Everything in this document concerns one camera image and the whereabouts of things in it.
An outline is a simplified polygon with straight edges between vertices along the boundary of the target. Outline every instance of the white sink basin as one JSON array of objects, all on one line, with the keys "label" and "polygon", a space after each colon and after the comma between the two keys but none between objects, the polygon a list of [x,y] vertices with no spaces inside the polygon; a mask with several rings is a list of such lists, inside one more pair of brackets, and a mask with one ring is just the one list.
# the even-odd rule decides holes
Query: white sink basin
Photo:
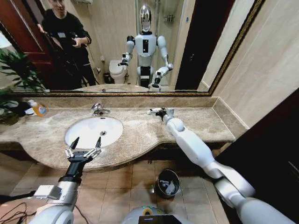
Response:
[{"label": "white sink basin", "polygon": [[65,142],[68,145],[80,137],[76,148],[95,148],[101,136],[101,147],[116,142],[122,134],[122,123],[113,118],[88,118],[73,124],[66,132]]}]

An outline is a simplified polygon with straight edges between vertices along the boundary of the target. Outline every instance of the soap bottle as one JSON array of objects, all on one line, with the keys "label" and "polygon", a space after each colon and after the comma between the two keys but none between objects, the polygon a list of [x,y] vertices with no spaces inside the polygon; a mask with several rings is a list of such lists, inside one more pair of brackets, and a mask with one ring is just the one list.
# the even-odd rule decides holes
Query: soap bottle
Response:
[{"label": "soap bottle", "polygon": [[37,102],[35,102],[32,99],[29,100],[28,103],[29,103],[30,106],[32,106],[32,109],[34,110],[36,115],[39,116],[39,117],[45,116],[46,113],[48,112],[48,109],[46,107],[44,107],[41,104],[38,104]]}]

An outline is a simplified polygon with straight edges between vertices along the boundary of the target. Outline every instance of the gold mirror frame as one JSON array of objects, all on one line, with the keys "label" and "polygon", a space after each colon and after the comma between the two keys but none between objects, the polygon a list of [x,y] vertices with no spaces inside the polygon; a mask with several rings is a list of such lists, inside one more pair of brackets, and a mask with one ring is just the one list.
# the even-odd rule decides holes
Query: gold mirror frame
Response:
[{"label": "gold mirror frame", "polygon": [[176,92],[116,92],[116,93],[100,93],[100,92],[81,92],[81,91],[51,91],[49,93],[36,92],[14,92],[12,97],[210,97],[215,91],[218,83],[223,77],[230,62],[235,56],[244,37],[250,29],[251,24],[256,18],[265,0],[255,0],[242,27],[235,38],[231,48],[228,51],[214,81],[208,92],[200,91],[176,91]]}]

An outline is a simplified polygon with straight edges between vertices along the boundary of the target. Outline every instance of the trash can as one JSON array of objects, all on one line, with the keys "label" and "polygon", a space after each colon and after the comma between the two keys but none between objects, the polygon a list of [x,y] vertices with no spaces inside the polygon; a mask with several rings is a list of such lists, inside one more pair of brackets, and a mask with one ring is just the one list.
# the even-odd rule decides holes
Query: trash can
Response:
[{"label": "trash can", "polygon": [[163,170],[156,181],[155,192],[164,199],[174,197],[180,187],[178,175],[171,169]]},{"label": "trash can", "polygon": [[107,84],[113,84],[114,83],[114,79],[110,76],[109,72],[104,73],[103,77],[104,77],[104,82],[105,83],[107,83]]}]

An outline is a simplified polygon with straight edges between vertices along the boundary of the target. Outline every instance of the marble countertop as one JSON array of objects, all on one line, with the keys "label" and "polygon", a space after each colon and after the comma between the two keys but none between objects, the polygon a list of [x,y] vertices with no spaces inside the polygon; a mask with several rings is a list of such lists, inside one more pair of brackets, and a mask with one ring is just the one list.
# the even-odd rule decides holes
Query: marble countertop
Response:
[{"label": "marble countertop", "polygon": [[[160,117],[147,115],[148,108],[109,108],[102,117],[118,119],[123,124],[121,137],[101,148],[97,158],[85,170],[101,170],[128,163],[162,143],[175,142]],[[49,167],[67,169],[64,136],[75,122],[91,118],[87,108],[50,108],[43,117],[24,117],[12,126],[0,126],[0,142],[19,142],[35,160]],[[204,142],[232,142],[232,133],[213,108],[175,108],[175,117]]]},{"label": "marble countertop", "polygon": [[106,89],[109,92],[114,92],[123,90],[123,92],[147,92],[149,89],[138,86],[138,85],[128,85],[128,84],[101,84],[101,85],[93,85],[88,87],[83,87],[80,89],[76,89],[76,91],[87,91],[87,92],[97,92]]}]

